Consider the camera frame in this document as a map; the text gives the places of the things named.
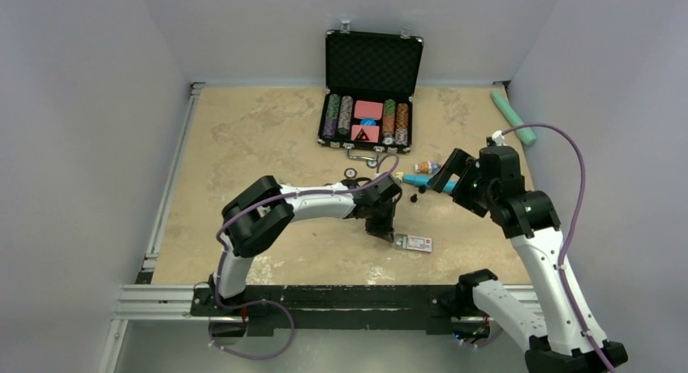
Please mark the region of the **mint green cylinder tool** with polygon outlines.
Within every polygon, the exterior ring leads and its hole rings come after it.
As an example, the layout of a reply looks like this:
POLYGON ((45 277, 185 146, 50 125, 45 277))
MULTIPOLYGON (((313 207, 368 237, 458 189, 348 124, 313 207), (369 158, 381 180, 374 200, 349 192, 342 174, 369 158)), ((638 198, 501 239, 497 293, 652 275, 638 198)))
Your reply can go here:
MULTIPOLYGON (((491 99, 497 109, 502 113, 506 121, 512 126, 522 125, 524 121, 512 108, 508 100, 497 91, 491 92, 491 99)), ((537 138, 535 132, 530 127, 524 127, 515 131, 516 136, 526 146, 533 145, 537 138)))

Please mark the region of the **red white staple box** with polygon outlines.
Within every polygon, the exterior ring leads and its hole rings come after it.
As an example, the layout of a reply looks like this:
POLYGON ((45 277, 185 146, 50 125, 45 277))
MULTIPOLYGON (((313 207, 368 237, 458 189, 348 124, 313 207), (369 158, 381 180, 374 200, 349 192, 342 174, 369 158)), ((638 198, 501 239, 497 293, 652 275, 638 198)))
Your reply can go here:
POLYGON ((432 253, 433 241, 431 238, 397 234, 391 243, 391 247, 399 250, 432 253))

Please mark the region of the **aluminium frame rail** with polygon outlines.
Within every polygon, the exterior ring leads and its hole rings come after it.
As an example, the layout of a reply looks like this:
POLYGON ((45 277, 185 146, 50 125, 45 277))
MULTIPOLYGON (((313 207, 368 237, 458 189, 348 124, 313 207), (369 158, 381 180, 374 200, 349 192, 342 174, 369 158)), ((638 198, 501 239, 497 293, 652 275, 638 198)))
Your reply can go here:
POLYGON ((122 285, 110 321, 99 372, 115 372, 123 354, 127 330, 137 322, 174 322, 190 319, 190 286, 154 285, 153 275, 159 262, 162 239, 168 220, 174 189, 178 179, 183 154, 187 146, 196 107, 200 102, 205 82, 193 82, 189 87, 186 108, 183 111, 181 129, 173 148, 172 160, 164 181, 151 232, 145 246, 144 257, 135 281, 122 285))

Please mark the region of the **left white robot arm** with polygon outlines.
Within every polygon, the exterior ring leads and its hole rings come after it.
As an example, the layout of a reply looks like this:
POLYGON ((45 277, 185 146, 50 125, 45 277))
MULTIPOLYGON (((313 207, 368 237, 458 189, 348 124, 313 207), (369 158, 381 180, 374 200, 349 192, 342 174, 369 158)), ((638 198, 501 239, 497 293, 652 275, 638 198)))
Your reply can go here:
POLYGON ((211 306, 221 315, 237 312, 253 260, 295 222, 359 219, 367 234, 391 242, 401 195, 401 184, 390 174, 310 187, 281 184, 271 175, 259 178, 221 211, 216 239, 222 253, 210 281, 211 306))

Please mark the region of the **small colourful figurine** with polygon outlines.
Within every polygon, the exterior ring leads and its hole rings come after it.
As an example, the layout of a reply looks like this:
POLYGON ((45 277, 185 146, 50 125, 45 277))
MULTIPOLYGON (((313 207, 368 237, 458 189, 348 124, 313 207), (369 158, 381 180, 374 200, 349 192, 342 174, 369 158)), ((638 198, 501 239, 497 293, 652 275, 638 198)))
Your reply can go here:
POLYGON ((422 161, 414 165, 417 174, 436 174, 442 168, 442 164, 435 161, 422 161))

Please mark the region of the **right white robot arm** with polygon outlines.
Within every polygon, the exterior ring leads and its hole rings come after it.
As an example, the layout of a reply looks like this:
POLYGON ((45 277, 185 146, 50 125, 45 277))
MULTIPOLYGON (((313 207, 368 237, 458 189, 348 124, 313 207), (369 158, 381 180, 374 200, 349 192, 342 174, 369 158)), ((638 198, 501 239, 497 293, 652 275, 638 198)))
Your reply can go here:
POLYGON ((440 192, 454 175, 452 200, 501 228, 527 270, 541 313, 526 308, 487 269, 459 277, 454 305, 494 319, 522 349, 530 372, 613 372, 627 363, 626 347, 608 338, 587 305, 563 251, 553 202, 526 189, 519 154, 506 145, 487 146, 478 156, 456 148, 428 185, 440 192))

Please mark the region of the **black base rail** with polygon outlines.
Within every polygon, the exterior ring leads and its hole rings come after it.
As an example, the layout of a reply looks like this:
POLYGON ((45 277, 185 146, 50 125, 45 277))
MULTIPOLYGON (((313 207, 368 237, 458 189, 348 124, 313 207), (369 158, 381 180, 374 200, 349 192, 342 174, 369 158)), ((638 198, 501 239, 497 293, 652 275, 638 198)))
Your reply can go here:
POLYGON ((208 286, 193 289, 190 313, 213 322, 235 319, 250 337, 276 329, 423 331, 459 340, 488 338, 492 325, 460 308, 453 285, 249 285, 217 303, 208 286))

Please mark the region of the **black poker chip case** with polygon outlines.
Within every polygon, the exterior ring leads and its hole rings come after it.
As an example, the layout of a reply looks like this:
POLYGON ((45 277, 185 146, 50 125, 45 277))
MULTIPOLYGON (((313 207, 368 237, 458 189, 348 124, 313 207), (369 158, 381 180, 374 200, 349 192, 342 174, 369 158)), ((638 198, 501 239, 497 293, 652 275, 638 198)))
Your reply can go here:
POLYGON ((325 100, 316 142, 322 147, 407 154, 412 150, 415 87, 424 39, 331 29, 325 33, 325 100), (378 143, 352 141, 355 102, 384 104, 378 143))

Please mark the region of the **blue pen tool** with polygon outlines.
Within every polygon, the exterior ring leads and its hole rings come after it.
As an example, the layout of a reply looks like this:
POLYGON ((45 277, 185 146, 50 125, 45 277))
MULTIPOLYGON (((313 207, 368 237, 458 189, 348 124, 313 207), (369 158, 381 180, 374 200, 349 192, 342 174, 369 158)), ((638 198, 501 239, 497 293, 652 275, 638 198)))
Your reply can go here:
MULTIPOLYGON (((402 182, 411 184, 412 186, 415 187, 426 187, 429 188, 429 181, 432 177, 431 176, 423 176, 423 175, 415 175, 415 174, 404 174, 403 177, 401 178, 402 182)), ((456 186, 458 182, 457 181, 448 181, 444 188, 442 189, 443 192, 445 193, 450 193, 454 187, 456 186)))

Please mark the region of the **pink card deck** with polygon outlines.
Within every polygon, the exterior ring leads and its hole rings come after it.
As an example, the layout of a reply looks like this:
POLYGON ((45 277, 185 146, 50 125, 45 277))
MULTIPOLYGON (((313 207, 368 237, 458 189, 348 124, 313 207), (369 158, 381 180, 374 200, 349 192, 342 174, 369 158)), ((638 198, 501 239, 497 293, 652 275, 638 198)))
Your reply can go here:
POLYGON ((350 130, 350 138, 352 141, 378 143, 380 131, 378 126, 353 125, 350 130))
POLYGON ((375 101, 358 100, 355 102, 353 117, 357 119, 370 118, 374 121, 381 120, 384 112, 384 104, 375 101))

